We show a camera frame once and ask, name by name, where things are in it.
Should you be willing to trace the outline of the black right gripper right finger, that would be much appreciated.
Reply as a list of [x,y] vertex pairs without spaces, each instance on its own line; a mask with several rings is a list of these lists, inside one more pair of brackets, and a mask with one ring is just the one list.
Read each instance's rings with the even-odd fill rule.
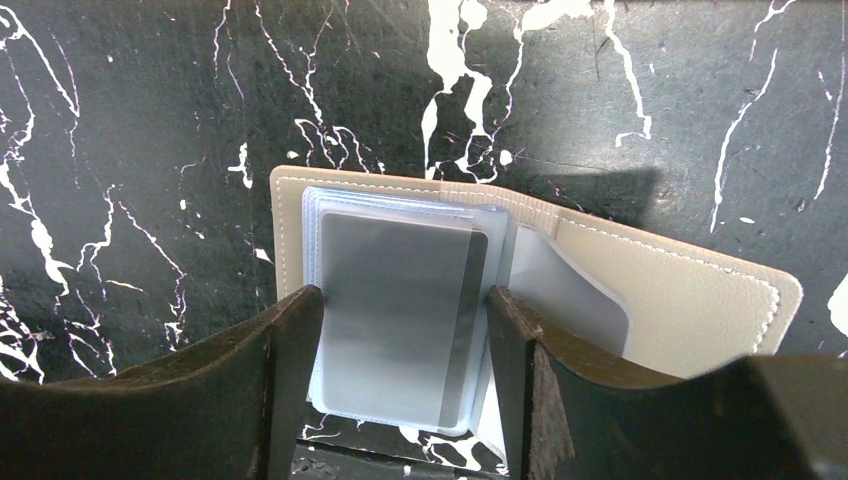
[[556,326],[503,287],[489,345],[513,479],[843,479],[847,362],[745,356],[692,379]]

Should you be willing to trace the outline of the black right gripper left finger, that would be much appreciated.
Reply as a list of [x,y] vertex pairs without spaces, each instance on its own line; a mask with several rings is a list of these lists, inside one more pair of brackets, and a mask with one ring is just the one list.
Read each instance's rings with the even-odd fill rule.
[[286,479],[322,327],[307,285],[106,379],[1,384],[5,479]]

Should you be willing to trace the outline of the grey credit card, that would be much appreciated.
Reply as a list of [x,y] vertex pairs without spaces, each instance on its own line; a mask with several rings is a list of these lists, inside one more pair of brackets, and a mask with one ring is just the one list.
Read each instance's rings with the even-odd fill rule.
[[466,430],[488,246],[478,229],[326,215],[315,409],[448,434]]

